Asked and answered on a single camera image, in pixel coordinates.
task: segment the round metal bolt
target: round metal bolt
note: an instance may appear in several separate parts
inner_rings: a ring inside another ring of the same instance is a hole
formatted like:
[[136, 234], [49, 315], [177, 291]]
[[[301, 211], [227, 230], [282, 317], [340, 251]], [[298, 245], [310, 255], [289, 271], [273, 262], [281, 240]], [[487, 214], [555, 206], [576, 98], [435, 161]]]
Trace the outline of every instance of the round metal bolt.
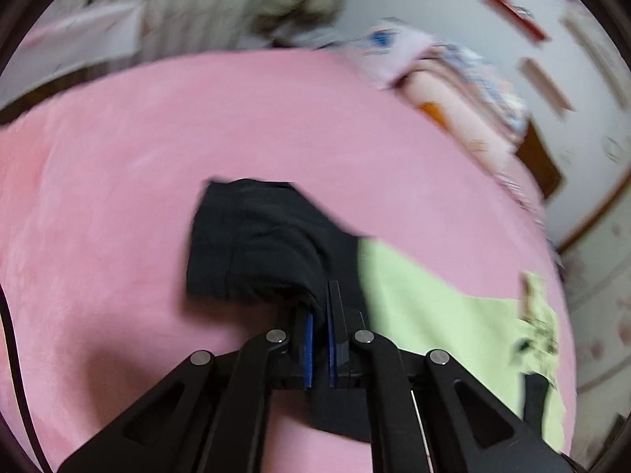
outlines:
[[272, 329], [265, 335], [270, 343], [282, 343], [287, 339], [287, 335], [282, 329]]
[[355, 339], [359, 343], [370, 343], [375, 338], [375, 335], [369, 330], [359, 330], [355, 333]]
[[437, 365], [446, 365], [449, 362], [449, 354], [445, 350], [432, 350], [430, 359]]
[[198, 350], [197, 352], [193, 352], [190, 355], [190, 361], [195, 366], [204, 366], [210, 363], [210, 352], [206, 352], [206, 350]]

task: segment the black wire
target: black wire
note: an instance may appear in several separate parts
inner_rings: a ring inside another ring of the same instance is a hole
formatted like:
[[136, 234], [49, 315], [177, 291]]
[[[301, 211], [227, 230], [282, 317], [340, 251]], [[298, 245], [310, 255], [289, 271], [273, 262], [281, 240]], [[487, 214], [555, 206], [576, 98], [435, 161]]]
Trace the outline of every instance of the black wire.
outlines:
[[9, 356], [9, 367], [11, 369], [11, 378], [13, 380], [13, 388], [15, 390], [15, 398], [18, 401], [18, 408], [20, 409], [20, 415], [22, 417], [22, 423], [26, 430], [26, 436], [28, 437], [37, 462], [39, 462], [43, 473], [52, 473], [52, 469], [46, 456], [43, 453], [42, 446], [37, 439], [37, 433], [33, 426], [33, 420], [31, 419], [31, 413], [28, 410], [28, 403], [26, 401], [26, 393], [24, 392], [24, 383], [22, 382], [22, 372], [20, 371], [20, 359], [18, 358], [18, 345], [15, 341], [15, 331], [13, 329], [13, 321], [11, 320], [11, 312], [9, 311], [9, 303], [2, 290], [0, 284], [0, 317], [2, 319], [2, 328], [4, 329], [4, 338], [6, 340], [6, 351]]

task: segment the triangular cutout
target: triangular cutout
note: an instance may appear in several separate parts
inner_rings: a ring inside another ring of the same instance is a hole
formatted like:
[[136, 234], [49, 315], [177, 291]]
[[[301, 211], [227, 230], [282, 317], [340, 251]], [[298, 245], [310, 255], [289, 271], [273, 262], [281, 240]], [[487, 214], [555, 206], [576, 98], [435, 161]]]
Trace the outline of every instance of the triangular cutout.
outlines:
[[482, 449], [510, 439], [513, 428], [464, 382], [454, 386], [473, 437]]
[[184, 384], [178, 382], [164, 393], [155, 404], [146, 407], [137, 418], [125, 425], [123, 434], [127, 439], [145, 447], [158, 442], [169, 418], [184, 393]]

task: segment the black cloth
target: black cloth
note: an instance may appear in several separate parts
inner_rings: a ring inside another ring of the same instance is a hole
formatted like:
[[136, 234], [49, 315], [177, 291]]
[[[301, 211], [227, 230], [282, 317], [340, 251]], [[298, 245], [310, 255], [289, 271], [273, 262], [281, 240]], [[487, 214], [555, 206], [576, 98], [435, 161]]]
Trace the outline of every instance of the black cloth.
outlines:
[[[329, 221], [289, 183], [212, 181], [192, 224], [187, 295], [245, 303], [299, 298], [319, 330], [326, 284], [335, 280], [344, 306], [359, 309], [368, 324], [357, 248], [358, 237]], [[310, 409], [314, 427], [370, 440], [364, 393], [329, 389], [325, 354], [314, 358]]]

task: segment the pink bed sheet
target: pink bed sheet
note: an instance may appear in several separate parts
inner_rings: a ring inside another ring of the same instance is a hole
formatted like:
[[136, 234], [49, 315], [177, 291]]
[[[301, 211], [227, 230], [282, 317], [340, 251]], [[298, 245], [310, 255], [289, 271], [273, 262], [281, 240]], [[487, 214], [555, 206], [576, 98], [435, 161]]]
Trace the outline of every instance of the pink bed sheet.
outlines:
[[[53, 467], [192, 351], [237, 349], [271, 324], [268, 306], [184, 298], [189, 226], [213, 176], [293, 181], [473, 296], [517, 298], [522, 270], [544, 275], [569, 448], [572, 334], [539, 226], [433, 122], [332, 53], [223, 53], [107, 77], [0, 133], [0, 280]], [[264, 470], [371, 471], [369, 446], [306, 427], [304, 404], [275, 396]], [[29, 450], [4, 350], [0, 410]]]

